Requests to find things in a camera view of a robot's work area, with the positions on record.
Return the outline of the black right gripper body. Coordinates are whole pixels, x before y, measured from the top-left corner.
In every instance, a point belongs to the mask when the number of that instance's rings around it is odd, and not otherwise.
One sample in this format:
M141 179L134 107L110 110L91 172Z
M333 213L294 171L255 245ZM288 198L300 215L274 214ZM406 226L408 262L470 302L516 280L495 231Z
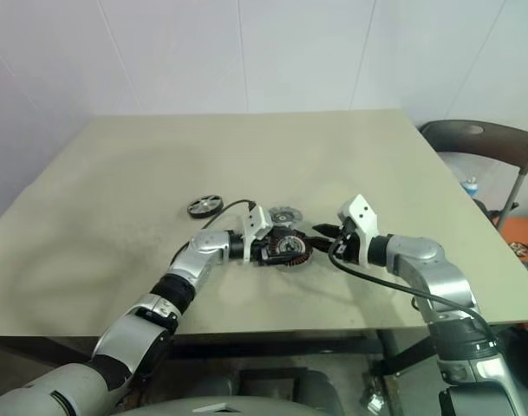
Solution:
M347 218L340 225L331 245L333 257L347 263L359 263L360 237L355 222Z

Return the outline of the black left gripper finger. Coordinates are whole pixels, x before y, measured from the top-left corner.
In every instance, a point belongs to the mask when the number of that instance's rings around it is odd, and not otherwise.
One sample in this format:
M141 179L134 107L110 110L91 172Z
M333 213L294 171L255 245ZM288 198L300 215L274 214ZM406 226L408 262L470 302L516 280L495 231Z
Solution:
M258 260L258 264L260 266L288 266L290 267L293 265L296 260L299 258L298 253L286 253L286 254L276 254L276 255L269 255L265 254L262 255L261 258Z
M291 228L272 228L270 233L270 240L279 241L285 238L298 238L304 240L306 235L298 230Z

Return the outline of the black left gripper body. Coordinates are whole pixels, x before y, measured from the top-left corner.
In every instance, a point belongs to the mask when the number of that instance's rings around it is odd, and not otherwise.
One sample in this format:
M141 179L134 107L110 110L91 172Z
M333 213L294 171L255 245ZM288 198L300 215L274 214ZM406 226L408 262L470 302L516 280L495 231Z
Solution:
M266 237L251 243L250 262L258 265L270 265L272 257L271 240Z

